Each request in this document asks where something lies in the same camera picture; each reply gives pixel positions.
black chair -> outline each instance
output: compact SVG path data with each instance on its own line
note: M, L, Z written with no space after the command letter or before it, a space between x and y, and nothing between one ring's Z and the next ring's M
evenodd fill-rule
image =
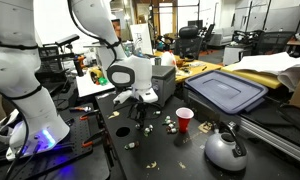
M39 48L41 67L35 76L42 86L49 91L51 97L59 93L67 93L71 86L66 76L67 69L62 68L61 58L48 58L58 55L59 50L55 45Z
M251 55L270 55L285 51L288 41L294 36L295 32L264 32L261 33L258 42L250 50L239 52L239 61L241 61L246 51L251 51Z
M186 26L179 30L179 38L176 39L174 54L180 58L198 59L203 38L198 36L197 26Z
M204 34L203 42L201 45L201 50L206 51L207 54L209 54L208 43L210 42L210 40L212 38L212 31L214 29L214 26L215 26L215 24L210 24L207 32Z

red cup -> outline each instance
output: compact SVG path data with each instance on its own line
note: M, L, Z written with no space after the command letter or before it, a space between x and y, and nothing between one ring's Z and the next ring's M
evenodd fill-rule
M179 122L179 132L186 133L188 131L188 124L193 117L193 112L189 108L179 108L176 111Z

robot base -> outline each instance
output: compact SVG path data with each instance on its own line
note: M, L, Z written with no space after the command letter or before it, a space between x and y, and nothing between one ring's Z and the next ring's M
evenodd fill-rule
M74 160L82 158L84 155L92 153L92 147L82 148L82 142L90 137L88 121L81 121L79 117L74 121L68 121L70 133L52 150L35 155L35 157L25 166L15 179L33 179L37 176L68 164ZM20 159L20 163L12 172L12 176L19 171L28 158ZM5 176L10 162L0 166L0 179Z

blue led light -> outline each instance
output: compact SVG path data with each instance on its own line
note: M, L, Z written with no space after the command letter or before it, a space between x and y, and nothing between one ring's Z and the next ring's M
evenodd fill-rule
M42 134L49 141L49 147L53 146L56 143L56 141L52 138L51 134L47 130L42 130Z

paper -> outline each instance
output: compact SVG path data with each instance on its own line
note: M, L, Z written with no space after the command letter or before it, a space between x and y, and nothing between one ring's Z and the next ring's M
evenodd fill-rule
M294 91L300 80L300 57L290 57L286 52L273 55L246 56L233 70L254 70L278 76L278 80Z

